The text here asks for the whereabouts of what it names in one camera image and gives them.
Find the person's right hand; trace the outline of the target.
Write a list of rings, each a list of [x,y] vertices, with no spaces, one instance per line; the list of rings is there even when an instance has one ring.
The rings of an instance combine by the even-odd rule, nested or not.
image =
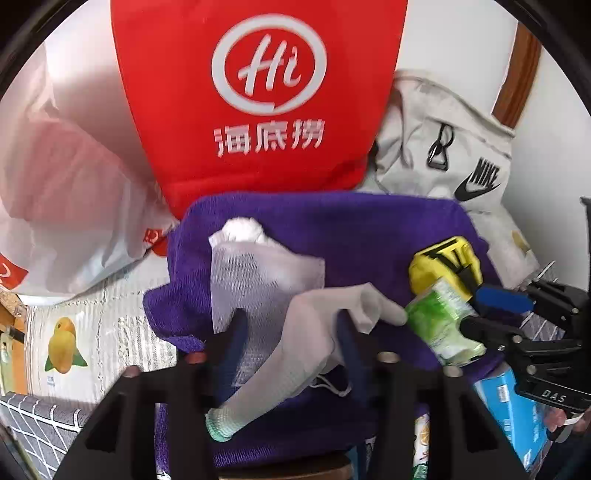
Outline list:
[[[582,434],[590,425],[591,412],[587,410],[579,421],[573,426],[573,433]],[[557,428],[562,427],[567,420],[566,413],[554,407],[546,409],[544,424],[550,432],[554,432]]]

